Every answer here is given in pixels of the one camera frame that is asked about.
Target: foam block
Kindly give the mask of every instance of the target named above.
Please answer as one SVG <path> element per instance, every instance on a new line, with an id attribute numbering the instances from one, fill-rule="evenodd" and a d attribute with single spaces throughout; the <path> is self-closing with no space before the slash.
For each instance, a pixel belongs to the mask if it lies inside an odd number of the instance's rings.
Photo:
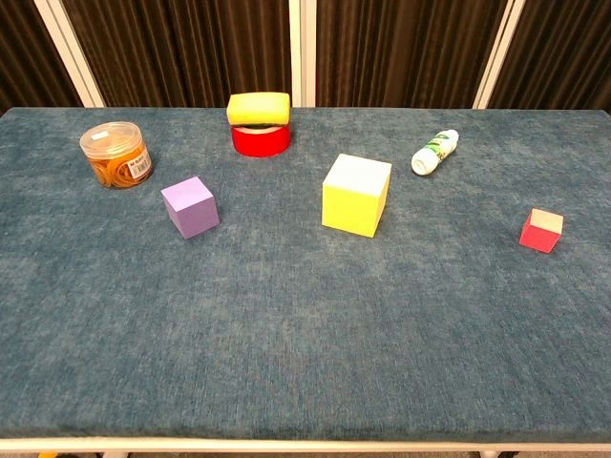
<path id="1" fill-rule="evenodd" d="M 186 239 L 220 223 L 214 196 L 198 177 L 165 188 L 161 194 L 170 219 Z"/>
<path id="2" fill-rule="evenodd" d="M 339 155 L 323 182 L 323 225 L 373 237 L 386 205 L 391 167 Z"/>
<path id="3" fill-rule="evenodd" d="M 519 244 L 550 253 L 562 235 L 564 217 L 534 208 L 522 227 Z"/>
<path id="4" fill-rule="evenodd" d="M 232 126 L 288 124 L 290 96 L 285 93 L 232 94 L 227 105 L 227 120 Z"/>

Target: yellow cube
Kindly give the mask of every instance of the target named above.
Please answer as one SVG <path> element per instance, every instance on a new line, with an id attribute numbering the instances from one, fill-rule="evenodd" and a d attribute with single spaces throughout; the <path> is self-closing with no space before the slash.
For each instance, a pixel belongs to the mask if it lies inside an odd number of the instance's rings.
<path id="1" fill-rule="evenodd" d="M 339 155 L 323 182 L 323 225 L 373 237 L 386 204 L 391 167 Z"/>
<path id="2" fill-rule="evenodd" d="M 290 96 L 285 93 L 232 94 L 227 104 L 227 120 L 232 126 L 284 126 L 289 117 Z"/>

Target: red cube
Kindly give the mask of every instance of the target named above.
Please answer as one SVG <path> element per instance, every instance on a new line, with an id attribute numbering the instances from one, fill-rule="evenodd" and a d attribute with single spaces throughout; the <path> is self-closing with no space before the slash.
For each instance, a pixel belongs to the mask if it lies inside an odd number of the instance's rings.
<path id="1" fill-rule="evenodd" d="M 519 244 L 549 253 L 562 235 L 564 217 L 534 208 L 522 227 Z"/>

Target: purple cube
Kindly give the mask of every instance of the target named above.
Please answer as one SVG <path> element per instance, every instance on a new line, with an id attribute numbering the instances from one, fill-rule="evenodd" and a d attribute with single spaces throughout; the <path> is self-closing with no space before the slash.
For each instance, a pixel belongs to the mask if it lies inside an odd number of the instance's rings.
<path id="1" fill-rule="evenodd" d="M 198 177 L 165 188 L 161 194 L 170 219 L 186 239 L 220 223 L 214 196 Z"/>

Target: plastic container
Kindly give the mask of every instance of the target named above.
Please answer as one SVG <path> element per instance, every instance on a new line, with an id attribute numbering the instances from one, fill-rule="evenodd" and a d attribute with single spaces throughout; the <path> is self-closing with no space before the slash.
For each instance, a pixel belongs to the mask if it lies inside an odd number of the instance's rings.
<path id="1" fill-rule="evenodd" d="M 131 122 L 95 126 L 83 134 L 79 143 L 95 176 L 106 187 L 136 186 L 153 172 L 142 133 Z"/>
<path id="2" fill-rule="evenodd" d="M 411 169 L 418 175 L 428 175 L 437 168 L 439 162 L 448 157 L 456 149 L 458 132 L 442 131 L 427 145 L 418 150 L 411 158 Z"/>

